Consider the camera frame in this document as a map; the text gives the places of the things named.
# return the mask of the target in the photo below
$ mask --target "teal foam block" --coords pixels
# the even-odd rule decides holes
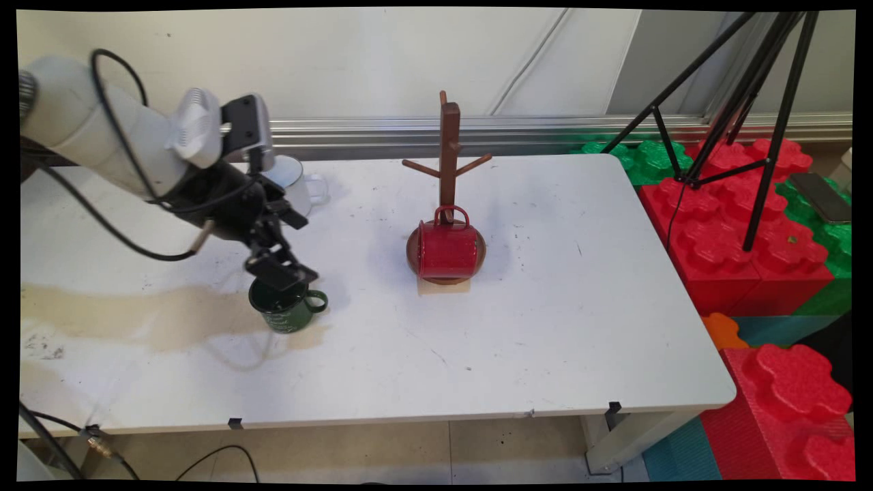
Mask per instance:
[[[751,346],[792,344],[822,330],[839,315],[776,315],[772,317],[733,317],[739,324],[739,338]]]
[[[650,481],[721,481],[704,425],[694,418],[643,452]]]

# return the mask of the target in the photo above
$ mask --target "red enamel mug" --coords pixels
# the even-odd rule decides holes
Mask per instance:
[[[458,210],[466,223],[440,223],[440,212]],[[434,223],[418,224],[418,277],[470,278],[476,272],[476,229],[470,225],[467,212],[458,206],[440,206],[434,212]]]

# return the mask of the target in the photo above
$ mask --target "white mug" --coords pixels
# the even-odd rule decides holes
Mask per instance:
[[[276,156],[273,168],[261,173],[267,179],[285,188],[285,197],[291,202],[291,207],[304,217],[309,215],[313,204],[324,204],[330,199],[327,180],[320,174],[303,174],[303,164],[290,156]],[[307,183],[319,183],[320,186],[308,186]],[[313,193],[312,187],[321,191]]]

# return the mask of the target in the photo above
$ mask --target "green enamel mug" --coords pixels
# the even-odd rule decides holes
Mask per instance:
[[[311,298],[321,300],[321,305],[310,303]],[[249,288],[249,303],[261,313],[270,329],[288,334],[306,327],[314,314],[323,312],[327,308],[327,295],[310,290],[306,283],[280,292],[255,280]]]

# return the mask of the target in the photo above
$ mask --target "tiled floor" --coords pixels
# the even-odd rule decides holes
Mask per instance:
[[[239,444],[262,482],[360,484],[509,484],[619,482],[621,473],[588,475],[578,417],[452,423],[321,426],[124,435],[113,446],[142,479],[172,480],[206,453]],[[127,479],[117,464],[89,458],[91,478]],[[227,449],[192,469],[185,481],[251,482],[248,460]],[[647,481],[641,458],[625,481]]]

